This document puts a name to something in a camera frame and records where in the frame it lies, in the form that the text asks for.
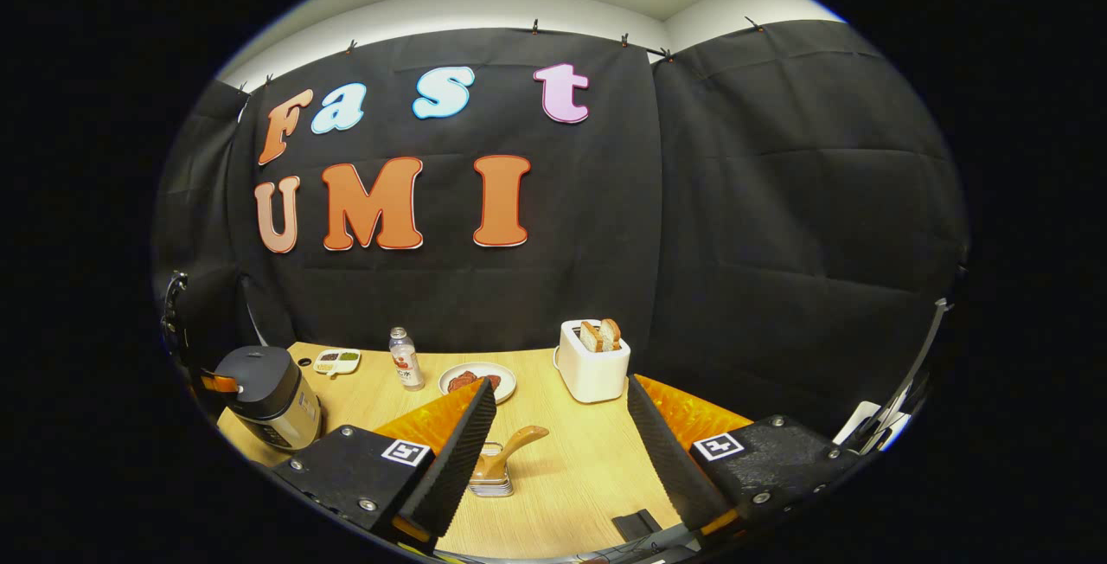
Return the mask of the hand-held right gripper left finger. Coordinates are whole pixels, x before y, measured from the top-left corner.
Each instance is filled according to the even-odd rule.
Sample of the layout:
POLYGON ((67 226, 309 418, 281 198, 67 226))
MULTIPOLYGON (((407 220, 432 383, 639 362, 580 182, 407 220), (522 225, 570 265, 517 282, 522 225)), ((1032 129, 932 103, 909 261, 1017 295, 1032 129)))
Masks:
POLYGON ((430 554, 451 529, 495 416, 490 383, 474 382, 404 416, 428 433, 340 425, 272 474, 340 522, 430 554))

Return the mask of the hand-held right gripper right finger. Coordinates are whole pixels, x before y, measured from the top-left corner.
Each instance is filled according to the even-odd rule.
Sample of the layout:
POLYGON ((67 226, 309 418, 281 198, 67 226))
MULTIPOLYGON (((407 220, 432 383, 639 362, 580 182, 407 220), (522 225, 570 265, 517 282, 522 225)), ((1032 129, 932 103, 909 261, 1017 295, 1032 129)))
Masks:
POLYGON ((644 375, 630 375, 625 406, 681 523, 706 544, 797 516, 861 466, 792 417, 752 421, 644 375))

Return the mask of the metal wire chopstick holder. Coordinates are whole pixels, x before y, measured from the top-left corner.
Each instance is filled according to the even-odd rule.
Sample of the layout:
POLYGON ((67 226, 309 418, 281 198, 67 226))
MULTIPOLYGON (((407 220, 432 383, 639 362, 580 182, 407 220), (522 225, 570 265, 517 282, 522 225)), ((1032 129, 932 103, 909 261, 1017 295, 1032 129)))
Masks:
POLYGON ((503 445, 486 441, 482 447, 468 490, 476 498, 510 498, 514 488, 510 480, 509 462, 503 455, 503 445))

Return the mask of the black rice cooker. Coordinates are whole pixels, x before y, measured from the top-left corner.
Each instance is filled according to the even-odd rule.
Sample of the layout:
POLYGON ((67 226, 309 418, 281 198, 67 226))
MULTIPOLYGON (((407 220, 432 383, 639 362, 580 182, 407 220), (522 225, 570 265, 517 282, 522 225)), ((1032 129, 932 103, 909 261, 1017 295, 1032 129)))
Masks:
POLYGON ((227 407, 267 445, 294 452, 312 445, 320 437, 320 399, 287 349, 234 349, 224 356, 214 375, 234 380, 234 389, 221 392, 227 407))

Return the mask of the wooden spoon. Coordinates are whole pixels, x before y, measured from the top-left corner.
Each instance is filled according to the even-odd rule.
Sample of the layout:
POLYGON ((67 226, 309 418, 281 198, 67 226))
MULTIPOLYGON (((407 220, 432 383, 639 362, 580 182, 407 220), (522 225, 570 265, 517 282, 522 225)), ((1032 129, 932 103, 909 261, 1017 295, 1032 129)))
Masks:
POLYGON ((541 440, 549 434, 549 430, 544 425, 527 425, 518 430, 509 438, 509 442, 501 447, 501 451, 494 455, 482 453, 470 480, 478 482, 501 482, 507 476, 507 461, 525 445, 541 440))

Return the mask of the small black flat object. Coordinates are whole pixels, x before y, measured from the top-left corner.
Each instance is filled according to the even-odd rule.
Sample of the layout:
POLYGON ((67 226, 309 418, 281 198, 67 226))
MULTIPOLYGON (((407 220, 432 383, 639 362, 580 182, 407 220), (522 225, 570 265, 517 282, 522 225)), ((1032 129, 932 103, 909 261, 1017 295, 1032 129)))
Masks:
POLYGON ((650 539, 662 531, 656 517, 653 517, 646 509, 641 509, 627 516, 614 516, 611 521, 624 542, 650 539))

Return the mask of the white round plate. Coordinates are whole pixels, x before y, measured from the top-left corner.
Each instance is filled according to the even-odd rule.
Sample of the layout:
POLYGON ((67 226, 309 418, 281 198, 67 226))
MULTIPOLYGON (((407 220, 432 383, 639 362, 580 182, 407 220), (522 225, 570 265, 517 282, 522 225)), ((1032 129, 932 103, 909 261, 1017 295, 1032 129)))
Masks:
POLYGON ((463 371, 468 370, 474 372, 474 375, 500 375, 501 386, 494 392, 494 397, 497 406, 501 406, 510 394, 515 391, 515 375, 506 366, 493 363, 493 362, 466 362, 451 367, 439 375, 438 389, 442 394, 448 394, 447 384, 454 376, 462 375, 463 371))

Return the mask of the clear plastic drink bottle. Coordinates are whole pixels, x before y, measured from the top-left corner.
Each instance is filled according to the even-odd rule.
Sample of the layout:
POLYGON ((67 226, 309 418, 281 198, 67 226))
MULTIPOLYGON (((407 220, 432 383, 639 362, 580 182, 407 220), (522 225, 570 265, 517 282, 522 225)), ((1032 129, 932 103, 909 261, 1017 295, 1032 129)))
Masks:
POLYGON ((405 390, 418 391, 423 389, 426 386, 426 379, 420 370, 418 351, 404 328, 393 327, 390 330, 387 350, 390 350, 393 363, 399 370, 400 382, 405 390))

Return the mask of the white toaster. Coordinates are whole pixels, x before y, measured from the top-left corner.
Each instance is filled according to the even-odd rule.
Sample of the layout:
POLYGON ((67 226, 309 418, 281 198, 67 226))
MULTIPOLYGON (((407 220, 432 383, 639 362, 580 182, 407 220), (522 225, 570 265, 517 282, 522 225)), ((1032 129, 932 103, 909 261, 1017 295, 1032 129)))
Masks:
POLYGON ((586 319, 560 325, 559 343, 551 362, 561 375, 569 394, 577 402, 591 406, 624 394, 631 348, 621 341, 620 348, 612 351, 589 350, 580 338, 584 321, 593 326, 600 324, 600 320, 586 319))

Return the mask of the white divided bean dish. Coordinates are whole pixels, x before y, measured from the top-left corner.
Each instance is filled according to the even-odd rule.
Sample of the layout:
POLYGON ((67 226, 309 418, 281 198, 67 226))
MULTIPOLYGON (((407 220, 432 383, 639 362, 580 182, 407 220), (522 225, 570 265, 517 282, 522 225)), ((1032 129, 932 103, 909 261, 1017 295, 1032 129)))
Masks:
POLYGON ((324 349, 315 358, 313 370, 319 375, 351 375, 356 371, 362 353, 356 349, 324 349))

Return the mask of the white board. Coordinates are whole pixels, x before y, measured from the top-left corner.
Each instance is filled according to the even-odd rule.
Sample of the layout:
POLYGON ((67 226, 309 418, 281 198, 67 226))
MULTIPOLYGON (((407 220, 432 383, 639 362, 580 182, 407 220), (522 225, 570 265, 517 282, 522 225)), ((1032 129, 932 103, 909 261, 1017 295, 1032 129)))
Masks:
MULTIPOLYGON (((859 402, 858 406, 855 407, 853 414, 847 419, 845 425, 842 425, 841 430, 839 430, 837 435, 834 437, 835 445, 850 447, 850 449, 861 452, 862 443, 866 442, 866 439, 855 441, 853 443, 850 443, 849 440, 853 437, 855 431, 857 431, 859 427, 866 425, 869 421, 877 423, 877 420, 873 418, 878 416, 880 410, 881 406, 877 406, 875 402, 859 402)), ((884 449, 888 449, 888 447, 893 445, 897 437, 906 430, 906 425, 909 425, 910 421, 910 414, 892 411, 882 425, 875 427, 875 434, 878 434, 879 437, 875 440, 871 450, 882 452, 884 449)))

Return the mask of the black backdrop cloth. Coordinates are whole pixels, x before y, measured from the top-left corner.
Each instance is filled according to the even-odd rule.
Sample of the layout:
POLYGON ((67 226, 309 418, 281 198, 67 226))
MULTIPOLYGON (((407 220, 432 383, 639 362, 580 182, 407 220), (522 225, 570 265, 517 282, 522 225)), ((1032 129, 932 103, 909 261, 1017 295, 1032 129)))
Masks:
POLYGON ((792 21, 649 60, 451 29, 214 82, 151 226, 194 358, 296 341, 552 349, 613 318, 640 375, 831 435, 889 400, 971 246, 956 162, 881 52, 792 21))

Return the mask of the black metal stand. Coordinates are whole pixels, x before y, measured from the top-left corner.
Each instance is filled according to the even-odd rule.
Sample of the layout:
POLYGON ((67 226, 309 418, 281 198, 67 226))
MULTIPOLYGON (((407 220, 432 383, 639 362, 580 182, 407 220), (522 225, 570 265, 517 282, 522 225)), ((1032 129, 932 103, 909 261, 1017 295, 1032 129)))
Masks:
POLYGON ((930 347, 932 346, 933 340, 937 339, 938 328, 940 328, 945 312, 949 308, 951 308, 951 304, 949 304, 945 298, 940 298, 937 302, 934 302, 934 305, 937 306, 937 311, 934 311, 930 328, 928 332, 925 332, 924 343, 922 343, 921 348, 918 349, 918 353, 915 355, 913 362, 906 371, 906 375, 903 375, 901 382, 899 382, 896 387, 893 394, 891 394, 889 400, 886 400, 886 402, 882 403, 880 412, 873 418, 877 420, 877 423, 869 421, 866 425, 859 427, 859 429, 855 431, 853 437, 850 438, 851 442, 866 439, 866 442, 862 443, 861 452, 853 449, 853 453, 857 453, 858 455, 866 455, 870 453, 871 449, 873 449, 875 440, 879 437, 878 434, 875 434, 875 427, 882 425, 886 419, 890 417, 890 413, 892 411, 897 411, 898 407, 902 406, 902 401, 906 399, 906 391, 908 391, 908 388, 913 384, 915 375, 920 370, 921 366, 924 365, 930 347))

